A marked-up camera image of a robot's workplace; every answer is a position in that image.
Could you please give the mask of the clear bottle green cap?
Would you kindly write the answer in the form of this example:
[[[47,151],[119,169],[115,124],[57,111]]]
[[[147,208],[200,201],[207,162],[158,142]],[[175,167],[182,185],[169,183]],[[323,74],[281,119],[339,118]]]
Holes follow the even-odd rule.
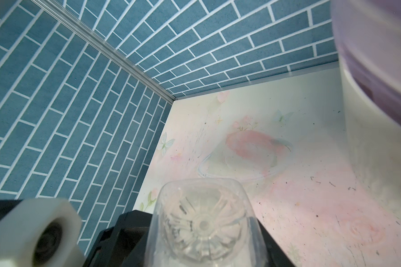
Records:
[[[180,180],[161,188],[144,266],[267,267],[270,261],[260,224],[237,180]]]

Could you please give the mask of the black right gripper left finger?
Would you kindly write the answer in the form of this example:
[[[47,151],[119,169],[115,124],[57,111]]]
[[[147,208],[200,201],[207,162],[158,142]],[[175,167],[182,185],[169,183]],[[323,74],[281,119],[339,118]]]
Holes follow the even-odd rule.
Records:
[[[85,267],[142,267],[152,214],[134,210],[101,231],[84,262]]]

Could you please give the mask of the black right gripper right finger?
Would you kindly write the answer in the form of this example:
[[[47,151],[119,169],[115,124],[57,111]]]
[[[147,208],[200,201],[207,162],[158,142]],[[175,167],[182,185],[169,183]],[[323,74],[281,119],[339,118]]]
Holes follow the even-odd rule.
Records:
[[[266,228],[261,224],[258,220],[261,234],[264,238],[267,255],[268,255],[268,263],[267,267],[295,267],[294,263],[290,260],[290,258],[285,254],[285,252],[281,249],[281,247],[277,244],[277,242],[273,239],[273,237],[268,233]]]

